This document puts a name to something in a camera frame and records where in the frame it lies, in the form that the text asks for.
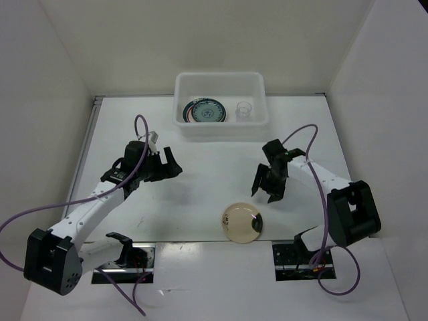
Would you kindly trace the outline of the beige plate with calligraphy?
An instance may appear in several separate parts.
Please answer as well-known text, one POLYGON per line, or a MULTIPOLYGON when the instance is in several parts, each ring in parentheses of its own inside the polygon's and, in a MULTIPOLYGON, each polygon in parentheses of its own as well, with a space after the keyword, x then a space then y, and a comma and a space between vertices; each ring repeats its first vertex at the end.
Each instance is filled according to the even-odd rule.
POLYGON ((224 210, 221 226, 228 240, 246 244, 255 241, 262 232, 263 218, 261 212, 249 203, 234 203, 224 210))

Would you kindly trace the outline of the blue patterned small plate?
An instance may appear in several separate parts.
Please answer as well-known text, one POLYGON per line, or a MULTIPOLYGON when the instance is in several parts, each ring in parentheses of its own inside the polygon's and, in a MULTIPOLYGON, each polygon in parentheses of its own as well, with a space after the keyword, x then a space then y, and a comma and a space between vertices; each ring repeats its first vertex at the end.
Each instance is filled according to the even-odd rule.
POLYGON ((223 122, 226 111, 220 103, 204 100, 195 104, 191 116, 195 122, 223 122))

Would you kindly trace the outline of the teal red ring plate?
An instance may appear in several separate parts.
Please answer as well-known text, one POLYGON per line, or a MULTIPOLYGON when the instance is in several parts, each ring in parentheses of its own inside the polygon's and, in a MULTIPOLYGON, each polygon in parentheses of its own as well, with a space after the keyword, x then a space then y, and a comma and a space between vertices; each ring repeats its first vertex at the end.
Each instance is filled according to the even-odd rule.
POLYGON ((186 112, 186 109, 187 109, 187 106, 189 106, 189 105, 192 105, 192 104, 194 104, 194 106, 195 106, 195 104, 196 103, 198 103, 198 102, 200 102, 200 101, 204 101, 204 100, 212 100, 212 101, 214 101, 214 102, 218 102, 218 103, 220 103, 219 101, 217 101, 217 100, 215 100, 215 99, 212 99, 212 98, 197 98, 197 99, 194 99, 194 100, 192 100, 192 101, 190 101, 186 106, 185 106, 185 108, 184 108, 184 110, 183 110, 183 113, 182 113, 182 117, 184 117, 185 116, 185 112, 186 112))

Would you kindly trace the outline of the beige flower pattern plate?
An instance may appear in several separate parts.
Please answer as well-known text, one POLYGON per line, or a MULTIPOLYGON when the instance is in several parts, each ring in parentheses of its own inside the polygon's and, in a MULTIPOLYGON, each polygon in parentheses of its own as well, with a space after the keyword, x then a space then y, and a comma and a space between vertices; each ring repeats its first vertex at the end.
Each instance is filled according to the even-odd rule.
POLYGON ((183 117, 185 122, 188 122, 188 123, 196 122, 196 120, 193 118, 193 114, 192 114, 193 107, 194 107, 194 104, 187 106, 185 116, 183 117))

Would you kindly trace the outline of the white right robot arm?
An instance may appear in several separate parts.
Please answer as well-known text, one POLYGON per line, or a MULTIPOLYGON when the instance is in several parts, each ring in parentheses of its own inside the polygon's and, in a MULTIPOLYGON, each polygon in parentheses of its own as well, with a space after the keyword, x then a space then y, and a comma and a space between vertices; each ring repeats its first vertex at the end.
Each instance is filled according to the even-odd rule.
POLYGON ((320 249, 348 247, 381 230, 381 220, 371 189, 364 181, 343 179, 308 158, 299 148, 288 150, 280 140, 262 147, 267 165, 257 167, 251 194, 260 189, 268 203, 281 201, 286 181, 294 179, 322 196, 324 224, 297 234, 294 257, 308 263, 320 249))

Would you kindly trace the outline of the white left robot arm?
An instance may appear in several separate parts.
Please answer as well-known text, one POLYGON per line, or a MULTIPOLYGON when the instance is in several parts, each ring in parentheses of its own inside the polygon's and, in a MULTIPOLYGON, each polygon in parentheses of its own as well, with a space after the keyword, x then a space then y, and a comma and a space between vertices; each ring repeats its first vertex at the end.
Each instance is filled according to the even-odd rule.
POLYGON ((162 163, 157 139, 158 134, 151 131, 129 142, 124 156, 102 175, 89 202, 49 229, 36 229, 30 234, 23 268, 25 279, 65 296, 86 272, 108 262, 123 268, 136 260, 139 250, 127 236, 109 232, 98 241, 88 242, 87 238, 141 183, 171 179, 182 173, 169 147, 164 149, 167 161, 162 163))

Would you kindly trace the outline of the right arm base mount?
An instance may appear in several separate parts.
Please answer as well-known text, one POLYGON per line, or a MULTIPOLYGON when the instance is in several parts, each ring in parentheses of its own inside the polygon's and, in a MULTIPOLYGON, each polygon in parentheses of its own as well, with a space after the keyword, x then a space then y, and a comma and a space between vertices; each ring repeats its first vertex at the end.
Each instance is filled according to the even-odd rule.
POLYGON ((316 269, 309 266, 310 257, 303 258, 297 253, 292 241, 273 242, 272 252, 277 282, 316 280, 320 272, 321 279, 336 279, 330 251, 326 252, 316 269))

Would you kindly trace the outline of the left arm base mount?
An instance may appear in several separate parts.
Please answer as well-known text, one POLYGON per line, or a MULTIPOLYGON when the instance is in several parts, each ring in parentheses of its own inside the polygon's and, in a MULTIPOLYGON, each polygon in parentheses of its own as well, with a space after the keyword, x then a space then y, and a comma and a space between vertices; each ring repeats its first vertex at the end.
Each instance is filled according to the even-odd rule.
POLYGON ((118 265, 109 261, 100 269, 117 284, 152 284, 154 280, 155 243, 134 243, 133 251, 126 263, 118 265))

